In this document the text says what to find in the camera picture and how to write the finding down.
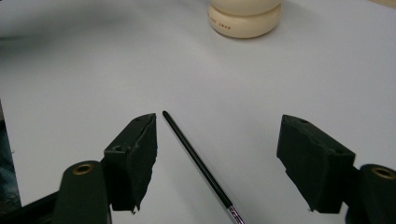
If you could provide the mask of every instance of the screw hole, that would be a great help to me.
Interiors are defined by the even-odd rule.
[[[74,175],[85,175],[93,169],[93,166],[89,163],[82,164],[73,170]]]
[[[122,150],[122,147],[121,147],[121,146],[116,146],[116,147],[113,147],[113,150],[115,150],[115,151],[121,151],[121,150]]]
[[[396,174],[394,174],[391,170],[382,168],[382,167],[374,167],[372,170],[376,175],[381,176],[386,179],[396,179]]]

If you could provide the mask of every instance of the black pen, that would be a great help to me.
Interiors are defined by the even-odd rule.
[[[186,148],[187,151],[189,152],[190,156],[192,157],[192,159],[197,164],[198,168],[201,170],[201,172],[205,176],[207,182],[209,182],[210,186],[218,194],[218,196],[221,199],[224,206],[228,209],[228,211],[230,211],[230,213],[233,216],[233,218],[235,219],[236,223],[244,224],[245,222],[242,220],[242,218],[239,216],[238,212],[233,207],[233,203],[231,202],[231,200],[227,197],[224,190],[222,190],[221,186],[218,184],[215,177],[212,174],[210,174],[210,171],[206,168],[204,162],[198,156],[195,149],[190,144],[189,140],[187,140],[187,138],[186,138],[186,136],[184,136],[183,132],[177,127],[177,125],[173,121],[172,117],[166,111],[163,111],[163,116],[165,117],[166,121],[168,121],[172,130],[175,132],[178,139],[183,144],[184,148]]]

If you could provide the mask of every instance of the white table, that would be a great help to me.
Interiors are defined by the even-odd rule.
[[[365,0],[285,0],[268,35],[218,35],[207,0],[0,2],[0,97],[22,204],[157,113],[142,209],[113,223],[232,223],[178,142],[166,109],[246,223],[344,223],[308,212],[276,157],[283,114],[395,169],[396,10]]]

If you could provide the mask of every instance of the white surface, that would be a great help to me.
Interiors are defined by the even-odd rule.
[[[0,97],[23,204],[155,112],[159,154],[135,216],[113,223],[232,223],[165,123],[190,138],[246,223],[344,223],[308,212],[276,158],[282,114],[395,169],[396,10],[284,1],[268,35],[218,35],[203,0],[2,1]]]

